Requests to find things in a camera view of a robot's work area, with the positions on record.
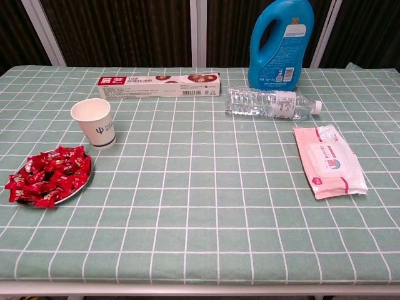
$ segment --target plate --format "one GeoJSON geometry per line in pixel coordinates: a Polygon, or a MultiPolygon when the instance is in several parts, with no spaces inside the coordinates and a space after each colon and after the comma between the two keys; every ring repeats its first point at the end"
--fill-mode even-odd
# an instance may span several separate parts
{"type": "MultiPolygon", "coordinates": [[[[63,198],[63,199],[60,199],[60,200],[54,202],[54,205],[60,204],[60,203],[64,202],[65,200],[68,200],[69,198],[75,196],[76,193],[78,193],[81,189],[83,189],[83,188],[88,184],[88,182],[89,182],[89,180],[90,180],[90,178],[91,178],[91,176],[92,176],[92,173],[93,173],[93,160],[92,160],[92,157],[91,157],[91,156],[89,156],[89,157],[90,157],[90,172],[89,172],[89,175],[87,175],[87,180],[86,180],[86,182],[85,182],[82,186],[80,186],[79,189],[73,191],[70,195],[66,196],[66,197],[63,198]]],[[[33,201],[17,200],[16,202],[17,202],[18,204],[22,205],[22,206],[29,206],[30,208],[42,208],[42,207],[33,206],[33,205],[31,204],[33,201]]]]}

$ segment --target tablecloth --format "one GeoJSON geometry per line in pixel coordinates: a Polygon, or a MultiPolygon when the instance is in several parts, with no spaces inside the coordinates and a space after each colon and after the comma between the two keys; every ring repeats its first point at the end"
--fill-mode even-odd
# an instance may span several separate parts
{"type": "Polygon", "coordinates": [[[305,121],[224,113],[242,68],[18,66],[0,77],[0,185],[26,156],[85,145],[90,185],[56,209],[0,194],[0,279],[174,284],[400,283],[400,74],[304,69],[305,121]],[[69,110],[100,76],[219,72],[219,97],[109,100],[117,144],[69,110]],[[369,191],[316,201],[293,126],[334,124],[369,191]]]}

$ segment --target cup rim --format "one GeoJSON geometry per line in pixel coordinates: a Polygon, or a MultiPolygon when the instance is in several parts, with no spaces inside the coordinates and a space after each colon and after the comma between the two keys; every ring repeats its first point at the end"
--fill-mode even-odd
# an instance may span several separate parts
{"type": "Polygon", "coordinates": [[[94,121],[98,121],[98,120],[101,120],[101,119],[105,118],[105,117],[110,113],[110,110],[111,110],[111,105],[110,105],[110,103],[109,103],[107,100],[102,99],[102,98],[89,98],[89,99],[85,99],[85,100],[79,101],[78,103],[75,103],[74,106],[73,106],[73,107],[71,108],[71,110],[70,110],[70,114],[71,114],[71,117],[72,117],[74,120],[78,121],[78,122],[94,122],[94,121]],[[82,120],[82,119],[76,118],[76,117],[74,116],[73,110],[74,110],[74,108],[75,108],[76,106],[80,105],[81,103],[85,103],[85,102],[87,102],[87,101],[93,101],[93,100],[101,100],[101,101],[107,103],[107,106],[108,106],[107,113],[104,114],[104,115],[102,115],[101,117],[98,117],[98,118],[92,119],[92,120],[82,120]]]}

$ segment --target white bottle cap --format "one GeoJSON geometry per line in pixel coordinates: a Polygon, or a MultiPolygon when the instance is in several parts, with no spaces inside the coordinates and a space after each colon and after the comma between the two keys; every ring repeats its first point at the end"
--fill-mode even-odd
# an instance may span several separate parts
{"type": "Polygon", "coordinates": [[[315,107],[311,111],[311,114],[319,114],[321,112],[321,109],[323,108],[323,103],[320,100],[315,101],[315,107]]]}

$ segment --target detergent bottle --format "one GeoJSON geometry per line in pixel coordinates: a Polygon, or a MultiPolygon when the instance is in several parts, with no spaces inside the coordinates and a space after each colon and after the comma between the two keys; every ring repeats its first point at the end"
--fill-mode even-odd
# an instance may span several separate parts
{"type": "Polygon", "coordinates": [[[275,0],[258,17],[250,42],[249,85],[255,89],[293,91],[314,26],[308,0],[275,0]],[[275,27],[260,49],[267,26],[275,27]]]}

